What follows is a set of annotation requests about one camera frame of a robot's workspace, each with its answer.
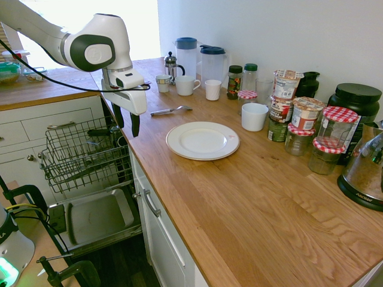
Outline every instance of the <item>wooden countertop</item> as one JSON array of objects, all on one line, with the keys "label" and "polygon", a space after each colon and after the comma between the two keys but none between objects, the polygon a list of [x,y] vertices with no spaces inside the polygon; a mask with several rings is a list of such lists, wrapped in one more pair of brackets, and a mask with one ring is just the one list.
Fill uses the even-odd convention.
[{"label": "wooden countertop", "polygon": [[[18,187],[16,182],[10,182],[7,184],[9,189],[15,189]],[[28,203],[28,200],[25,196],[18,196],[15,198],[18,203]],[[0,203],[3,207],[11,206],[10,202],[4,198],[2,195],[2,189],[0,188]],[[25,212],[23,216],[33,216],[37,217],[36,213]],[[47,273],[43,273],[40,276],[37,276],[42,270],[42,265],[36,263],[36,260],[40,257],[45,256],[47,258],[59,256],[60,252],[57,247],[54,245],[52,239],[50,238],[47,230],[39,220],[19,218],[16,219],[16,223],[19,226],[19,230],[29,239],[31,239],[35,245],[35,253],[28,264],[24,269],[23,273],[20,276],[19,281],[15,287],[49,287],[51,286],[48,281]],[[64,270],[68,267],[63,258],[50,261],[52,267],[56,271]],[[64,287],[80,287],[76,278],[74,276],[64,280],[62,282]]]},{"label": "wooden countertop", "polygon": [[[76,69],[61,68],[49,70],[48,76],[56,81],[72,86],[90,90],[98,89],[90,73],[81,72]],[[12,84],[0,85],[0,111],[95,95],[100,95],[100,93],[76,90],[47,80],[29,82],[25,77],[20,77]]]},{"label": "wooden countertop", "polygon": [[[330,176],[312,173],[310,154],[295,157],[283,143],[241,127],[237,102],[210,102],[197,88],[187,97],[157,91],[163,59],[134,61],[145,80],[148,111],[132,138],[123,129],[155,192],[210,287],[352,286],[383,259],[383,213],[345,197]],[[192,111],[150,117],[150,112],[188,105]],[[181,124],[212,121],[241,139],[232,155],[214,161],[182,158],[167,147]]]}]

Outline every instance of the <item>white jug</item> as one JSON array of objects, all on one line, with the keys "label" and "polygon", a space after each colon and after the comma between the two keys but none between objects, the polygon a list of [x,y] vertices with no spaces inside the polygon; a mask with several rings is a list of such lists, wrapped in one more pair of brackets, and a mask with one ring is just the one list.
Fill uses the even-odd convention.
[{"label": "white jug", "polygon": [[223,82],[229,67],[226,52],[221,47],[201,45],[201,87],[205,88],[205,81],[219,80]]},{"label": "white jug", "polygon": [[191,37],[178,38],[175,41],[177,63],[184,67],[186,76],[197,76],[197,39]]}]

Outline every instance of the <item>dishwasher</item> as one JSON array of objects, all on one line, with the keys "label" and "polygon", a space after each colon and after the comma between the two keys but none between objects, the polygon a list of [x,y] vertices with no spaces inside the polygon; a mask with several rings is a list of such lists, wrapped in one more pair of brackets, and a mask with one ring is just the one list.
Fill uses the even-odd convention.
[{"label": "dishwasher", "polygon": [[48,207],[63,250],[77,257],[142,233],[127,142],[113,118],[45,135],[40,169],[52,192],[68,195]]}]

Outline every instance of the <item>white plate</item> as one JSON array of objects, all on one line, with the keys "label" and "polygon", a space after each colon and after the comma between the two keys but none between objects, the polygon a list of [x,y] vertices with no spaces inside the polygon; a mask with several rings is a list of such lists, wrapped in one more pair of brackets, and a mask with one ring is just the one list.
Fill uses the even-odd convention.
[{"label": "white plate", "polygon": [[196,121],[175,127],[166,136],[172,152],[192,160],[218,160],[239,147],[239,137],[222,124]]}]

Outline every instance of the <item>wire rack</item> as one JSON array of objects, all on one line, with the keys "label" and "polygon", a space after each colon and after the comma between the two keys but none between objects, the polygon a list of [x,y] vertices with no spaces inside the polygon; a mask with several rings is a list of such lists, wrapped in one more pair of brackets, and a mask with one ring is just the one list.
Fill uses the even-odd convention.
[{"label": "wire rack", "polygon": [[40,168],[55,193],[106,181],[108,185],[132,179],[126,141],[110,117],[46,131],[47,147]]}]

